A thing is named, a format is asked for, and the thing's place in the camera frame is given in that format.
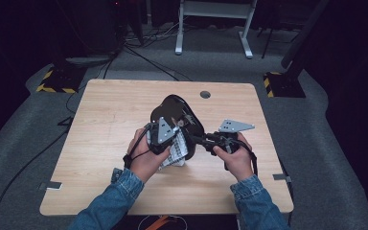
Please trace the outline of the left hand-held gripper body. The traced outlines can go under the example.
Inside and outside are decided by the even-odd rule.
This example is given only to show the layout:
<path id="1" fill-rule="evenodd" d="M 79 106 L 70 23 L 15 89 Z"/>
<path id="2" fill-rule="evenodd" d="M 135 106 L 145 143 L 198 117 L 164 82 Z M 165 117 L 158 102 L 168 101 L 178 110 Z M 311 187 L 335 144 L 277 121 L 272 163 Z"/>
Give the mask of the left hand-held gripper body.
<path id="1" fill-rule="evenodd" d="M 147 131 L 148 146 L 151 152 L 158 155 L 173 144 L 179 131 L 178 126 L 171 127 L 163 117 L 157 122 L 150 122 Z"/>

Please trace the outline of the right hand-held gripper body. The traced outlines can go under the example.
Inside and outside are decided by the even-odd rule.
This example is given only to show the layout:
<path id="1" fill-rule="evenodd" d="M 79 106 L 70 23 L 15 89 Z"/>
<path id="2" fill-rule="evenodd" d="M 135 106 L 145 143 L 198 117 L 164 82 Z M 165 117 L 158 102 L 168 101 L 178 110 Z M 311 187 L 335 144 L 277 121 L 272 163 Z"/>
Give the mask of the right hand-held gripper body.
<path id="1" fill-rule="evenodd" d="M 214 146 L 218 146 L 228 153 L 234 153 L 240 147 L 238 133 L 254 128 L 255 126 L 252 124 L 225 119 L 217 131 L 207 133 L 204 136 L 202 146 L 211 154 L 215 154 Z"/>

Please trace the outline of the white grey patterned cloth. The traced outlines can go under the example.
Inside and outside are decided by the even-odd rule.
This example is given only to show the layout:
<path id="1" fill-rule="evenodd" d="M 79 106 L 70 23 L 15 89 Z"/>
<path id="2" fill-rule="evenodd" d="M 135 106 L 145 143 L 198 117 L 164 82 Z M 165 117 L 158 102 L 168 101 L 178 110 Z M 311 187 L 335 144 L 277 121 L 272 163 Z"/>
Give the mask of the white grey patterned cloth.
<path id="1" fill-rule="evenodd" d="M 185 164 L 185 157 L 189 154 L 187 143 L 181 129 L 178 130 L 177 135 L 173 139 L 170 146 L 170 156 L 160 165 L 159 169 L 168 166 L 181 167 Z"/>

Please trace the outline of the black floral print bag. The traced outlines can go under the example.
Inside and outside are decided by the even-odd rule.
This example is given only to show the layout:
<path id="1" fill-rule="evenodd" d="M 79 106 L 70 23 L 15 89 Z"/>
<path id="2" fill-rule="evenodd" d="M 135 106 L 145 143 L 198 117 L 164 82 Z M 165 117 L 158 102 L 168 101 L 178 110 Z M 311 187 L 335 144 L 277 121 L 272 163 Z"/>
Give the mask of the black floral print bag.
<path id="1" fill-rule="evenodd" d="M 204 127 L 189 105 L 177 95 L 169 95 L 150 114 L 150 121 L 157 122 L 163 117 L 171 127 L 179 127 L 187 143 L 189 154 L 185 160 L 191 159 L 196 151 L 196 145 L 190 135 L 201 136 Z"/>

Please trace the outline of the person's left hand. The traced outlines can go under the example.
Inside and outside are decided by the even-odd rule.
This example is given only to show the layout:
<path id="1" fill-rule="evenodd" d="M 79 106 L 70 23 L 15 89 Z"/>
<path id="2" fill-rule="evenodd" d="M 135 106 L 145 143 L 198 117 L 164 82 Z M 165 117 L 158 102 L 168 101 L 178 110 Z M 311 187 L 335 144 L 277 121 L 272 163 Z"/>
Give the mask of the person's left hand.
<path id="1" fill-rule="evenodd" d="M 142 136 L 145 129 L 139 128 L 135 131 L 130 141 L 127 153 L 133 161 L 130 170 L 146 183 L 159 169 L 160 165 L 170 156 L 170 149 L 165 149 L 160 154 L 149 151 L 147 139 Z"/>

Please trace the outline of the person's right hand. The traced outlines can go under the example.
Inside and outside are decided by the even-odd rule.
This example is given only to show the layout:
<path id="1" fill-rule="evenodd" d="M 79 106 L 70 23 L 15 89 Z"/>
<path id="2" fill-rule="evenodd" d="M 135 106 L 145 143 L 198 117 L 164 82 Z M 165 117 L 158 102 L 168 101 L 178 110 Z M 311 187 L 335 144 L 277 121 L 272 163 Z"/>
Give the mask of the person's right hand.
<path id="1" fill-rule="evenodd" d="M 240 132 L 238 133 L 238 139 L 245 143 L 245 147 L 240 147 L 232 154 L 227 153 L 220 147 L 213 147 L 213 151 L 226 164 L 228 171 L 238 181 L 242 181 L 254 174 L 251 163 L 252 157 L 249 154 L 252 148 Z"/>

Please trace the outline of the yellow black striped stand base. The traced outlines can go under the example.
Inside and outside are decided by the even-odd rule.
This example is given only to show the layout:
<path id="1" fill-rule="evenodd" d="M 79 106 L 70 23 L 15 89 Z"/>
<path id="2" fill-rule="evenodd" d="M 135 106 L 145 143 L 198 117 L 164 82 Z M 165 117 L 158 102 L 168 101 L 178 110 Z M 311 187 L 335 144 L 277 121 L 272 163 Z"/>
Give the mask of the yellow black striped stand base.
<path id="1" fill-rule="evenodd" d="M 269 98 L 305 98 L 305 92 L 297 79 L 290 79 L 286 73 L 266 72 L 264 87 Z"/>
<path id="2" fill-rule="evenodd" d="M 85 73 L 86 68 L 71 67 L 68 69 L 59 69 L 56 66 L 52 66 L 44 75 L 36 91 L 68 94 L 78 93 Z"/>

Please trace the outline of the grey tape piece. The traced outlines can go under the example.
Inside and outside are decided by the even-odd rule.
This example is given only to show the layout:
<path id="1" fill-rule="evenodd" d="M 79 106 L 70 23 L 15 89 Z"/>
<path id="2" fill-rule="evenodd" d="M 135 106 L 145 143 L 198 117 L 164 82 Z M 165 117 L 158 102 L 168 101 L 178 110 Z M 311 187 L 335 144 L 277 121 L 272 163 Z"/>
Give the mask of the grey tape piece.
<path id="1" fill-rule="evenodd" d="M 38 189 L 42 190 L 42 191 L 46 191 L 46 190 L 60 190 L 62 186 L 61 182 L 56 182 L 56 181 L 48 181 L 48 182 L 42 182 Z"/>
<path id="2" fill-rule="evenodd" d="M 276 173 L 276 174 L 273 174 L 272 176 L 274 180 L 285 180 L 286 183 L 292 183 L 291 177 L 284 173 Z"/>

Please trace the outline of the black stand pole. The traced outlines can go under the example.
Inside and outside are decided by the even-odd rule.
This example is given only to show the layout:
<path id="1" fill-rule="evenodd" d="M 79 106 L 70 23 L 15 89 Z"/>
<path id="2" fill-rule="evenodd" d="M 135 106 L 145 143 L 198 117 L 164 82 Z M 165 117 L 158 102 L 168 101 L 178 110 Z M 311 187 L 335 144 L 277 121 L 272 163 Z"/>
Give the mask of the black stand pole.
<path id="1" fill-rule="evenodd" d="M 302 31 L 298 34 L 296 39 L 291 43 L 287 53 L 284 55 L 281 65 L 283 68 L 288 69 L 289 66 L 296 62 L 298 58 L 301 58 L 305 53 L 304 49 L 307 47 L 309 41 L 309 35 L 317 23 L 319 17 L 326 9 L 330 0 L 320 0 L 311 13 L 307 23 L 304 25 Z"/>

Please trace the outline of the grey base plate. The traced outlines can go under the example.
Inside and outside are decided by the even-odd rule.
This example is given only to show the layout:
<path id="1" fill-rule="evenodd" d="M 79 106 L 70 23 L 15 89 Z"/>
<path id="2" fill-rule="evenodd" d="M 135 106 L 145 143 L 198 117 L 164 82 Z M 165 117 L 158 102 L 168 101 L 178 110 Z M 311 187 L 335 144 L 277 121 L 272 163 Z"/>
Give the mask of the grey base plate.
<path id="1" fill-rule="evenodd" d="M 75 67 L 90 68 L 110 62 L 109 57 L 69 57 L 66 61 Z"/>

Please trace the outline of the white desk frame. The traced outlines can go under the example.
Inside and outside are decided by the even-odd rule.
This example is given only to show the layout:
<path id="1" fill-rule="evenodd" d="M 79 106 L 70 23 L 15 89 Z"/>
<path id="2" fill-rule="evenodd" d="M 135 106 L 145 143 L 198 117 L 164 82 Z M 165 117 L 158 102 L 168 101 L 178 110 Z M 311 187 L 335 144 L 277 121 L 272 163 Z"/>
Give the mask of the white desk frame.
<path id="1" fill-rule="evenodd" d="M 249 46 L 247 35 L 257 2 L 258 0 L 251 0 L 251 2 L 247 4 L 238 4 L 180 0 L 178 11 L 178 34 L 176 36 L 174 52 L 177 55 L 181 55 L 183 53 L 185 16 L 220 17 L 245 20 L 243 30 L 239 32 L 239 38 L 243 47 L 245 57 L 253 58 L 253 52 Z"/>

